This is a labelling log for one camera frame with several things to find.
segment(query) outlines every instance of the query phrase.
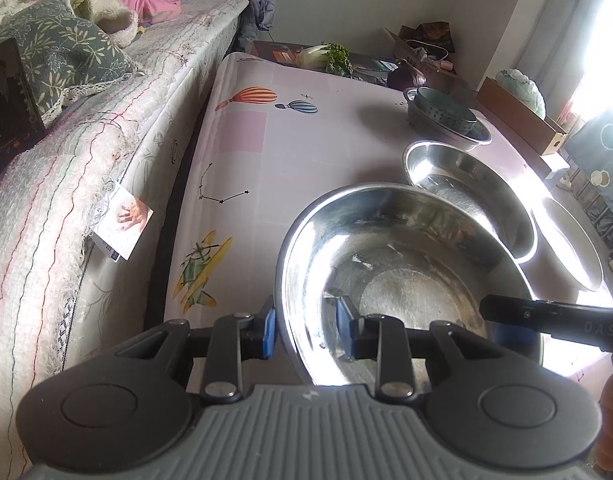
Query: mattress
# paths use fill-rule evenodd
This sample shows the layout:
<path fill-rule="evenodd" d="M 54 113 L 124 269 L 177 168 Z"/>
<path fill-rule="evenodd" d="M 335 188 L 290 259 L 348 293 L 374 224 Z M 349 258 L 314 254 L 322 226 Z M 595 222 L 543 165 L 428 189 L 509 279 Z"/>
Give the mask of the mattress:
<path fill-rule="evenodd" d="M 65 311 L 60 328 L 62 368 L 141 332 L 159 231 L 180 160 L 218 66 L 237 32 L 238 16 L 248 4 L 247 0 L 182 2 L 182 20 L 187 20 L 189 27 L 185 28 L 190 30 L 171 28 L 165 22 L 149 28 L 144 43 L 136 42 L 126 49 L 143 64 L 147 63 L 144 57 L 154 52 L 181 63 L 166 103 L 149 117 L 148 133 L 127 159 L 119 179 L 154 214 L 129 260 L 116 264 L 96 246 L 88 251 L 77 300 Z M 198 16 L 211 23 L 213 35 L 193 26 Z M 172 32 L 176 37 L 173 44 Z M 186 54 L 184 47 L 194 44 L 199 48 Z"/>
<path fill-rule="evenodd" d="M 14 408 L 33 384 L 142 329 L 166 203 L 247 0 L 183 0 L 126 52 L 144 67 L 67 110 L 0 180 L 0 478 L 28 463 Z M 119 181 L 154 214 L 129 261 L 87 236 Z"/>

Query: bowl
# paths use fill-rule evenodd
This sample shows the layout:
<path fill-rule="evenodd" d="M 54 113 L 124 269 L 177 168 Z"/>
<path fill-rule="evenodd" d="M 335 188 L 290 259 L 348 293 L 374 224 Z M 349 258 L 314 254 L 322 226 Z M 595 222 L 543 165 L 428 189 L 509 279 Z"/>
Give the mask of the bowl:
<path fill-rule="evenodd" d="M 473 155 L 442 142 L 411 144 L 403 155 L 407 179 L 458 206 L 495 234 L 522 263 L 536 253 L 533 218 L 504 179 Z"/>
<path fill-rule="evenodd" d="M 468 107 L 433 88 L 421 86 L 413 100 L 429 119 L 461 135 L 469 133 L 477 121 Z"/>
<path fill-rule="evenodd" d="M 424 128 L 419 133 L 431 139 L 449 142 L 465 151 L 472 150 L 478 145 L 491 143 L 491 132 L 479 120 L 475 121 L 475 125 L 468 133 L 462 134 L 426 116 L 415 103 L 416 93 L 417 89 L 408 88 L 405 90 L 404 95 L 408 103 L 407 115 L 409 123 L 417 129 Z"/>
<path fill-rule="evenodd" d="M 533 206 L 541 236 L 551 247 L 551 259 L 561 273 L 582 290 L 595 292 L 603 283 L 595 247 L 577 220 L 550 196 Z"/>
<path fill-rule="evenodd" d="M 496 327 L 478 313 L 487 294 L 533 297 L 498 238 L 431 193 L 372 183 L 331 191 L 300 214 L 280 250 L 274 300 L 286 350 L 305 381 L 372 387 L 375 362 L 344 356 L 336 297 L 408 328 L 443 319 L 495 339 Z M 541 336 L 520 332 L 531 340 L 525 354 L 541 362 Z M 415 362 L 414 370 L 424 389 L 424 366 Z"/>

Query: human hand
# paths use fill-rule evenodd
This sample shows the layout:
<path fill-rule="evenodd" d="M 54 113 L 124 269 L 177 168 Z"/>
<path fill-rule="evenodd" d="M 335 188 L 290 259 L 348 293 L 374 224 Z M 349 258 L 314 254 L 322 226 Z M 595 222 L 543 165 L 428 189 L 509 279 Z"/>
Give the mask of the human hand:
<path fill-rule="evenodd" d="M 118 215 L 118 223 L 123 224 L 122 230 L 131 229 L 139 224 L 140 232 L 144 230 L 148 220 L 148 207 L 145 203 L 134 199 L 129 206 L 122 206 L 122 212 Z"/>
<path fill-rule="evenodd" d="M 594 454 L 599 467 L 605 471 L 613 471 L 613 376 L 604 385 L 600 396 L 602 410 L 602 430 L 598 438 Z"/>

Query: orange hot air balloon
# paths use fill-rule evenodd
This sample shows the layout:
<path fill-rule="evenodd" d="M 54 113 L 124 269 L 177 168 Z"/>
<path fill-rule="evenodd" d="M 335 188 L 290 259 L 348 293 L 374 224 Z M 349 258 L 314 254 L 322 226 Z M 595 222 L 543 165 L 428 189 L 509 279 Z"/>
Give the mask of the orange hot air balloon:
<path fill-rule="evenodd" d="M 264 88 L 262 86 L 250 86 L 248 88 L 244 88 L 240 90 L 237 94 L 235 94 L 231 99 L 227 99 L 226 101 L 222 101 L 218 106 L 216 106 L 216 112 L 224 108 L 229 103 L 253 103 L 262 105 L 265 103 L 274 102 L 278 96 L 275 94 L 273 90 L 269 90 L 268 88 Z"/>

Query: blue hot air balloon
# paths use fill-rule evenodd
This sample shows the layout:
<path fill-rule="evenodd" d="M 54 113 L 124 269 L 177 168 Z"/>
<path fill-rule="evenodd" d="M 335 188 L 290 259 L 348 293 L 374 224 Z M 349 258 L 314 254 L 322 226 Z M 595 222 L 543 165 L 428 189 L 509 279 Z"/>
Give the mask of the blue hot air balloon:
<path fill-rule="evenodd" d="M 296 112 L 302 112 L 303 114 L 315 114 L 317 113 L 317 107 L 312 105 L 308 101 L 291 101 L 288 105 L 275 105 L 276 108 L 291 108 Z"/>

